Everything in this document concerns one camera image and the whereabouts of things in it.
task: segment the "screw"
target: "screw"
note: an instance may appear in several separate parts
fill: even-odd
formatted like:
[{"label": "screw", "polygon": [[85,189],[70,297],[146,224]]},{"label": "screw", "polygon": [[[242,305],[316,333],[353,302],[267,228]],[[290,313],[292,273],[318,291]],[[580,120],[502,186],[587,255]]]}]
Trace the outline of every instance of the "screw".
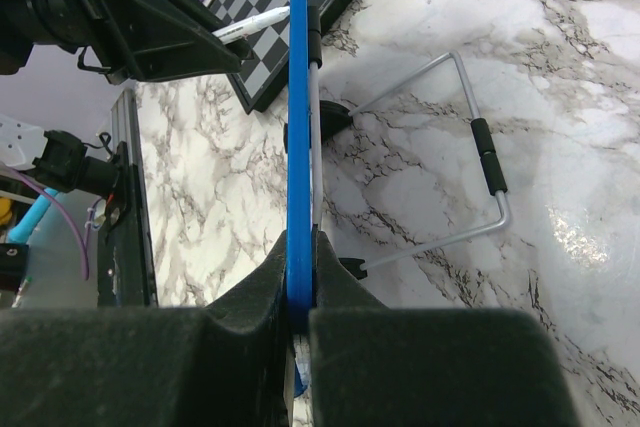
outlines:
[{"label": "screw", "polygon": [[115,225],[115,223],[118,222],[119,218],[120,218],[120,209],[116,207],[115,209],[113,209],[113,212],[111,212],[111,216],[109,217],[109,219],[111,220],[111,225]]}]

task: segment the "yellow object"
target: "yellow object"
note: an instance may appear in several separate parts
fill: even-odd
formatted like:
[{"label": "yellow object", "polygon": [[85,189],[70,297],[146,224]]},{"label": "yellow object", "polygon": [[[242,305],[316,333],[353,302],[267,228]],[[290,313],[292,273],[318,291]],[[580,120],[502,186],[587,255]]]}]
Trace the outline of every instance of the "yellow object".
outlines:
[{"label": "yellow object", "polygon": [[13,201],[11,199],[5,199],[0,197],[0,225],[7,225],[11,220],[13,212],[11,212],[11,206]]}]

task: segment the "light blue cylinder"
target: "light blue cylinder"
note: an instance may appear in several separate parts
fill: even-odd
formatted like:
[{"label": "light blue cylinder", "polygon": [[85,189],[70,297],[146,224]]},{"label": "light blue cylinder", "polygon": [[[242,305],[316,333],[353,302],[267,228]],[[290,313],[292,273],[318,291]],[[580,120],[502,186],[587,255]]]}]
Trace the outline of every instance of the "light blue cylinder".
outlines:
[{"label": "light blue cylinder", "polygon": [[[45,192],[52,197],[58,195],[58,191],[54,189],[45,189]],[[33,233],[33,229],[40,223],[50,205],[51,202],[46,197],[42,195],[38,197],[38,200],[34,202],[20,223],[9,231],[9,242],[12,244],[26,244]]]}]

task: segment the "white marble surface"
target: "white marble surface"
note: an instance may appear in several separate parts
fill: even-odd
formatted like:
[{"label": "white marble surface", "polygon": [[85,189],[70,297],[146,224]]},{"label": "white marble surface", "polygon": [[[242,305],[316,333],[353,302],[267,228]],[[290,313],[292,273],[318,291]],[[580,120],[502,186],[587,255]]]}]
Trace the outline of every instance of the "white marble surface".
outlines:
[{"label": "white marble surface", "polygon": [[[534,315],[584,425],[640,422],[639,25],[638,0],[356,0],[325,39],[321,96],[348,107],[461,53],[514,222],[365,284],[391,306]],[[285,227],[286,92],[251,116],[224,77],[139,97],[160,300],[203,305]],[[339,255],[373,258],[497,216],[468,122],[447,64],[326,146],[325,228]],[[308,423],[308,410],[296,417]]]}]

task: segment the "marble table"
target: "marble table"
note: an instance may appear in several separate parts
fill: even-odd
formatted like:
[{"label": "marble table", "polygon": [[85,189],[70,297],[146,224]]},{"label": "marble table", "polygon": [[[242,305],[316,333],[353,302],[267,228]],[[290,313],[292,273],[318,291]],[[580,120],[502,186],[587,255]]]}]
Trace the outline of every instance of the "marble table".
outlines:
[{"label": "marble table", "polygon": [[[442,53],[465,61],[514,222],[373,271],[392,307],[507,307],[554,340],[584,425],[640,422],[637,0],[355,0],[321,97],[353,108]],[[287,93],[246,116],[224,76],[141,85],[162,305],[205,305],[285,228]],[[325,230],[374,258],[497,218],[446,64],[326,145]],[[296,422],[309,423],[306,399]]]}]

